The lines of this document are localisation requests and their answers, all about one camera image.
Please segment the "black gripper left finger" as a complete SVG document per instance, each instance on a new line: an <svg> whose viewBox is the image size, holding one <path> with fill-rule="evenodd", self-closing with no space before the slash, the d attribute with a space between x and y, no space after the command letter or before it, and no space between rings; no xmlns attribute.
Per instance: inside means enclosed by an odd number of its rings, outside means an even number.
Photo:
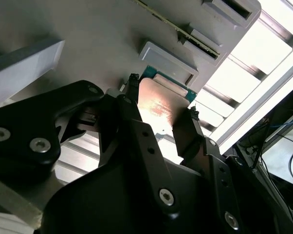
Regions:
<svg viewBox="0 0 293 234"><path fill-rule="evenodd" d="M143 187L162 219L180 213L171 174L137 102L139 76L124 94L112 96L81 80L0 108L0 178L38 184L47 179L63 143L97 132L99 168L121 162Z"/></svg>

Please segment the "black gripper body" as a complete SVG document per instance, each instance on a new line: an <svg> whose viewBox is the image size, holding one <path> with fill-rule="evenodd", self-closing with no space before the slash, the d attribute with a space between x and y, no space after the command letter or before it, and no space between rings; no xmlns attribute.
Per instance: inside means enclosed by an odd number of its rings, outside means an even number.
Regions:
<svg viewBox="0 0 293 234"><path fill-rule="evenodd" d="M45 208L43 234L222 234L200 174L167 162L180 215L164 220L121 162L102 166L60 189Z"/></svg>

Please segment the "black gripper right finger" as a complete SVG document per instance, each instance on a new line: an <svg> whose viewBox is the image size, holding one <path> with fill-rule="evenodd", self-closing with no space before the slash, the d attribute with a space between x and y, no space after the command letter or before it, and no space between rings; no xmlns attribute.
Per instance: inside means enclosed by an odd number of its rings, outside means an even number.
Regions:
<svg viewBox="0 0 293 234"><path fill-rule="evenodd" d="M209 234L283 234L285 211L238 156L224 157L202 133L199 112L184 108L173 123L181 164L202 175Z"/></svg>

